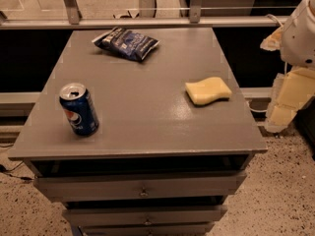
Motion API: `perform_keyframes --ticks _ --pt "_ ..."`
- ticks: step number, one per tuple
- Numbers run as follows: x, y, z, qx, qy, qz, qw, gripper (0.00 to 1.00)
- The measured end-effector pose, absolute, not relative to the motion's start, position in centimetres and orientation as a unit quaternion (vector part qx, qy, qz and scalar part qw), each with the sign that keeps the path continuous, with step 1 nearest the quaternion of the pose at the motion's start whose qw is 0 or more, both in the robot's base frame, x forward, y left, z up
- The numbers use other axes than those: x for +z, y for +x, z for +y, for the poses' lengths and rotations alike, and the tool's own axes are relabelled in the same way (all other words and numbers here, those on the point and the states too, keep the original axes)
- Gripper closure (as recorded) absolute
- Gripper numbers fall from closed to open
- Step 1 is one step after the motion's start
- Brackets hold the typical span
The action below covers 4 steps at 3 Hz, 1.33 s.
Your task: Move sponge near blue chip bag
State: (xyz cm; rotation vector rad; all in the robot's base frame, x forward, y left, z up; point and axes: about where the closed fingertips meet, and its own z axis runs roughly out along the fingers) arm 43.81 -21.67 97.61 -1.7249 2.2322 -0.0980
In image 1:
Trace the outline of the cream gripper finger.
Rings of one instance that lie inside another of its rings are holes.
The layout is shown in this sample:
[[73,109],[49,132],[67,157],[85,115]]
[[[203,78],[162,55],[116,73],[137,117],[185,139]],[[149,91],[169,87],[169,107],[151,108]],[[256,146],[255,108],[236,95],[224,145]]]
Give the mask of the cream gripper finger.
[[264,38],[260,44],[260,48],[267,51],[276,51],[281,48],[283,27],[277,28],[267,38]]
[[296,115],[296,111],[277,105],[267,110],[264,127],[270,133],[280,133],[286,129]]

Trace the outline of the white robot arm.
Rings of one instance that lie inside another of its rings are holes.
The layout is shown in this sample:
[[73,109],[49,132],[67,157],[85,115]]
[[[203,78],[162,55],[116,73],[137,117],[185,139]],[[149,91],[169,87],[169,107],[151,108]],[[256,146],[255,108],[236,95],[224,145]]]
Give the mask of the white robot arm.
[[302,0],[260,48],[278,50],[284,65],[291,66],[274,79],[264,124],[268,132],[279,133],[315,95],[315,0]]

